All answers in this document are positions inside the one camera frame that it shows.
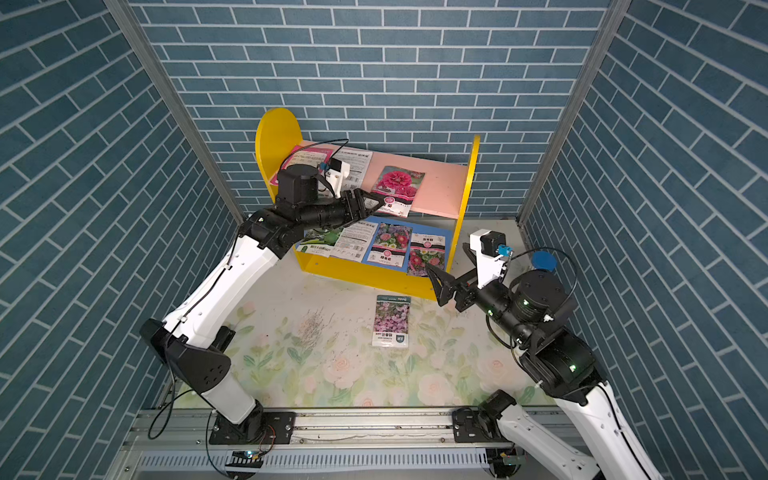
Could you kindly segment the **corner aluminium post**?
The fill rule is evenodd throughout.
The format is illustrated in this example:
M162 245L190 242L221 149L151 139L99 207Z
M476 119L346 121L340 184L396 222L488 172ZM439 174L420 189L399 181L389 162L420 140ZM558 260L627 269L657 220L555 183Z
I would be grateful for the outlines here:
M536 202L557 163L558 156L573 127L579 110L630 5L630 0L611 1L601 20L593 45L585 57L572 92L558 121L557 128L551 136L547 150L542 156L538 170L533 177L532 184L519 211L517 222L520 226L524 226L533 214Z
M152 84L160 94L185 140L195 153L220 198L236 223L245 219L245 214L234 193L223 177L206 142L185 107L182 98L164 69L147 35L139 24L130 4L125 0L105 0L104 4L112 15L121 33L126 38Z

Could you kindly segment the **left circuit board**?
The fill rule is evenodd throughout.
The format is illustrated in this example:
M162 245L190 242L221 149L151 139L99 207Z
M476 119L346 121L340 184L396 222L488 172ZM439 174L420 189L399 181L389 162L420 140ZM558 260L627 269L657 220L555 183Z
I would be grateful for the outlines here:
M236 450L231 453L230 459L225 463L227 470L235 471L237 468L259 469L263 465L264 454L255 450Z

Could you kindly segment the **left corner aluminium post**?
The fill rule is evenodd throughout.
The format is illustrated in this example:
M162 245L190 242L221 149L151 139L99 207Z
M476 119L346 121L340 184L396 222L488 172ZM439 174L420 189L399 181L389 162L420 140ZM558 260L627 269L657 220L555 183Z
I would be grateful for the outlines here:
M139 24L130 4L125 0L105 0L104 4L112 15L121 33L126 38L152 84L160 94L185 140L195 153L220 198L236 223L245 219L245 214L234 193L223 177L206 142L185 107L182 98L164 69L147 35Z

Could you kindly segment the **white text seed packet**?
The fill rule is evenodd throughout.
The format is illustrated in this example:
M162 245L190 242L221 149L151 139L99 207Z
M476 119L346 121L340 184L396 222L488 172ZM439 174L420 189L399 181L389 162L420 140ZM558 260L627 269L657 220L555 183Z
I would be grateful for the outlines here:
M350 167L349 175L342 181L342 190L360 188L373 158L373 152L343 147L335 158Z

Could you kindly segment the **hollyhock magenta flower packet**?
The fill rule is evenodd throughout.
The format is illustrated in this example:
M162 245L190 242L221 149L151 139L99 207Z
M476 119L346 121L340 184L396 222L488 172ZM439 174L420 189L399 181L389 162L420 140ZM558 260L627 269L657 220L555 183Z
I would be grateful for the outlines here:
M395 166L384 167L371 190L384 197L384 205L377 213L406 218L424 177L424 172Z

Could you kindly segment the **circuit board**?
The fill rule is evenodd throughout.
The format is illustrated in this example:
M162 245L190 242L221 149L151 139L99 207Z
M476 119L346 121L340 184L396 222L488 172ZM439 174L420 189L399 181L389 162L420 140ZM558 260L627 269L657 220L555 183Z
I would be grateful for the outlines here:
M237 468L259 469L263 465L264 454L255 450L236 450L231 453L230 459L225 463L227 470L235 471Z
M499 452L493 464L497 470L518 470L526 463L526 455L512 451Z

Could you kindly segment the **silver canister blue lid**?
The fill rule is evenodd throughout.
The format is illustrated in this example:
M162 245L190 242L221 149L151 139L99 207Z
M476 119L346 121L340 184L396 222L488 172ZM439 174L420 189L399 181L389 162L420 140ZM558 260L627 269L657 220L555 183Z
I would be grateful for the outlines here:
M536 251L531 256L531 266L535 270L554 272L558 266L558 260L549 251Z

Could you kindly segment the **green gourd seed packet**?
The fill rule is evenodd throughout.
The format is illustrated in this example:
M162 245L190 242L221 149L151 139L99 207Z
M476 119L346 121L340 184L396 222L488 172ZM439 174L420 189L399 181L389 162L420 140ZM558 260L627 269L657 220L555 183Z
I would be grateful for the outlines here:
M333 253L341 233L341 228L308 230L304 238L297 243L296 250L327 258Z

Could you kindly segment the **purple flower seed packet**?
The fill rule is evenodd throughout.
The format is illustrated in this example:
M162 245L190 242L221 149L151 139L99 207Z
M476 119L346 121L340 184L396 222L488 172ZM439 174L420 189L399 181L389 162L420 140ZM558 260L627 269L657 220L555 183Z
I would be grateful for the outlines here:
M411 298L378 295L372 332L372 346L405 349L409 346Z

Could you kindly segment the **right circuit board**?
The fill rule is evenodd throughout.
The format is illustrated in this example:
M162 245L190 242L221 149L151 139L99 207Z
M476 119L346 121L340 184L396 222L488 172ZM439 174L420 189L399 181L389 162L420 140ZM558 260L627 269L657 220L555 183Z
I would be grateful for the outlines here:
M526 463L526 455L512 451L499 452L493 464L497 470L518 470Z

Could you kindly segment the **right corner aluminium post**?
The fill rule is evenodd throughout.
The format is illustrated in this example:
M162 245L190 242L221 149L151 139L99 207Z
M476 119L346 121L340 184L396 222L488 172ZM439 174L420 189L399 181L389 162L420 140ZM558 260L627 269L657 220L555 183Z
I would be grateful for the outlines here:
M533 177L532 184L519 211L517 222L520 226L524 226L533 214L536 202L557 163L558 156L573 127L579 110L630 5L630 0L611 1L601 20L593 45L585 57L572 92L558 121L557 128L551 136L547 150L542 156L538 170Z

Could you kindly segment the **chrysanthemum packet pink band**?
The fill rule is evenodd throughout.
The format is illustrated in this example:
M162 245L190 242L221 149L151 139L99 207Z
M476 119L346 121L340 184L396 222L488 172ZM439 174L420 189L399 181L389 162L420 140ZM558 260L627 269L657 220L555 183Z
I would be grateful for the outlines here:
M379 223L366 261L400 269L405 265L412 228L391 223Z

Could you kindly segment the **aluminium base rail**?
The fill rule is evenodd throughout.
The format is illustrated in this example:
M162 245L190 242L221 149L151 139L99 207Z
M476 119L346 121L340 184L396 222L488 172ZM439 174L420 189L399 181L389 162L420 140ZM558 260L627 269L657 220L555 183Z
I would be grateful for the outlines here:
M522 448L489 439L467 414L475 407L270 409L263 442L230 444L204 409L175 413L160 438L142 412L108 469L111 479L556 478ZM570 446L586 444L554 407L524 409ZM236 450L262 452L259 469L227 470ZM499 452L525 454L518 470L497 470Z

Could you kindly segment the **white text packet lower shelf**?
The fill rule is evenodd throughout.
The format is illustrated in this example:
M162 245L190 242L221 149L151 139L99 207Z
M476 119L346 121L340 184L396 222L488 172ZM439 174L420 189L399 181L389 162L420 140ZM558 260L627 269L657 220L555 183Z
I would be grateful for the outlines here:
M330 257L362 262L377 228L377 223L369 221L359 221L345 227L333 246Z

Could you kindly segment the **small chrysanthemum seed packet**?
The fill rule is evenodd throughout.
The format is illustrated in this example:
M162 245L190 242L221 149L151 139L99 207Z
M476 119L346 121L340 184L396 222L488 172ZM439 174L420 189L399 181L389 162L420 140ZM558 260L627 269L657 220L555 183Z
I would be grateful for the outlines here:
M446 238L434 234L413 233L409 244L406 273L414 277L427 277L427 266L445 267Z

